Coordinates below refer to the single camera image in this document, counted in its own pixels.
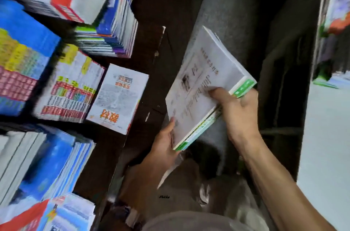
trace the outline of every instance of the wristwatch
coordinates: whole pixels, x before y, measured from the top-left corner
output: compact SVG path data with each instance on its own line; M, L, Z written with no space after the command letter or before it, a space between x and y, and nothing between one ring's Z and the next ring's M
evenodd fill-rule
M122 221L133 231L140 231L142 228L142 221L140 220L140 214L134 208L128 206L125 202L116 201L112 207L111 211L117 220Z

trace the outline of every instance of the person's right hand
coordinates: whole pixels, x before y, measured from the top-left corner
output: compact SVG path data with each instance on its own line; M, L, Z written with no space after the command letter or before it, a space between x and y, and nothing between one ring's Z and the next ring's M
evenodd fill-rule
M227 134L239 153L243 156L246 147L255 138L260 137L258 128L258 92L251 89L242 98L231 96L224 88L209 92L212 98L220 102Z

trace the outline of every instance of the green label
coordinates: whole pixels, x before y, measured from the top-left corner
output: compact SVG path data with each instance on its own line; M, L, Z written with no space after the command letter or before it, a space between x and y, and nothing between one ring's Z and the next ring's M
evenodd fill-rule
M250 90L250 88L255 84L255 82L251 79L246 80L235 92L234 95L237 98L245 95L246 92Z
M187 145L187 142L183 142L182 144L180 144L178 148L175 149L175 151L181 151L183 148L185 148L186 145Z

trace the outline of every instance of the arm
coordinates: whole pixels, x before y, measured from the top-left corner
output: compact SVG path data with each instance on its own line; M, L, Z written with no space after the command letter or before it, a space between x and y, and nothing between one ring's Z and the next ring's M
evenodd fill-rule
M171 147L171 131L175 122L171 119L167 127L155 137L150 153L141 164L131 168L121 187L119 199L138 213L144 215L147 198L157 190L164 173L174 164L179 152ZM113 211L103 218L100 231L120 230L130 231L130 228L119 220L115 220Z
M251 172L272 218L281 231L334 231L293 181L263 141L258 129L258 93L243 98L225 89L210 92L223 107L227 133Z

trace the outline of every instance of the hand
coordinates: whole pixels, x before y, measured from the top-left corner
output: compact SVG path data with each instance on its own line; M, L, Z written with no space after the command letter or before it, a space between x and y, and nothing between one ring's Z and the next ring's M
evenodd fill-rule
M209 92L223 107L227 133L241 155L252 138L260 136L258 128L258 92L251 89L242 98L231 96L224 88Z
M174 164L179 154L179 152L172 148L171 131L174 126L175 120L171 118L168 126L162 129L155 137L151 152L149 153L154 160L159 162L160 166L164 166L166 169L169 169Z

